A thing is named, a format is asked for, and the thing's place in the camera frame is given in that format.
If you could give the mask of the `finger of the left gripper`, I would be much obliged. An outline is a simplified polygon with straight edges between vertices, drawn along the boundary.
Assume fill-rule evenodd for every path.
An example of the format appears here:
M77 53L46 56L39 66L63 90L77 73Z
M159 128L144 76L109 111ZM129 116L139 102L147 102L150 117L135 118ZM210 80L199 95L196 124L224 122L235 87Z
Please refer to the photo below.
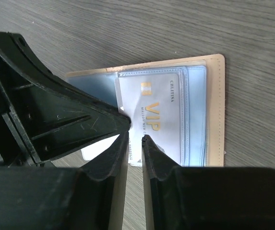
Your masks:
M0 166L41 165L130 124L115 107L54 75L21 34L0 32Z

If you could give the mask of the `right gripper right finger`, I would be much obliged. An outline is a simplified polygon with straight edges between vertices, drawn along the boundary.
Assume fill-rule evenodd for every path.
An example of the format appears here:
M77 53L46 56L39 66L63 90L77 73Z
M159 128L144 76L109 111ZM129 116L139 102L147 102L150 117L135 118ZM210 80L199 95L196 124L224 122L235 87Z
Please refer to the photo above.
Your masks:
M275 230L275 169L182 167L142 139L149 230Z

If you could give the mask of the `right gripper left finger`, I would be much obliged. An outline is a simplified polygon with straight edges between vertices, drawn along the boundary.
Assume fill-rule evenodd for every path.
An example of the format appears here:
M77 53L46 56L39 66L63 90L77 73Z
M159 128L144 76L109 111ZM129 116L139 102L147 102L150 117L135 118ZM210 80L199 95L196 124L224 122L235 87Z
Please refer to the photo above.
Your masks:
M128 142L79 168L0 167L0 230L120 230Z

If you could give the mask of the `beige leather card holder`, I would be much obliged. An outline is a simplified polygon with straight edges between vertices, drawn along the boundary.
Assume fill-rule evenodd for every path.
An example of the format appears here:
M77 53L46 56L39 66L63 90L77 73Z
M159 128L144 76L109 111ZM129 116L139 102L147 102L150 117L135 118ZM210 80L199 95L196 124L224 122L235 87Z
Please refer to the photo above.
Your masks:
M126 66L69 72L66 79L90 74L110 73L131 69L195 65L204 61L207 65L207 166L224 165L225 143L225 57L212 54L198 57L170 59Z

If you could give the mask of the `blue VIP credit card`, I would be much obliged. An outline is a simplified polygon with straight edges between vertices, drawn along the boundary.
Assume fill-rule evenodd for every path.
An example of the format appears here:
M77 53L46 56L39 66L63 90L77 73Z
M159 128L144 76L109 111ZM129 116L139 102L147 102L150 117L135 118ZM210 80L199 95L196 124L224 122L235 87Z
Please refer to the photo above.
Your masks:
M142 164L142 138L149 135L159 150L181 161L179 72L119 74L119 110L131 119L129 163Z

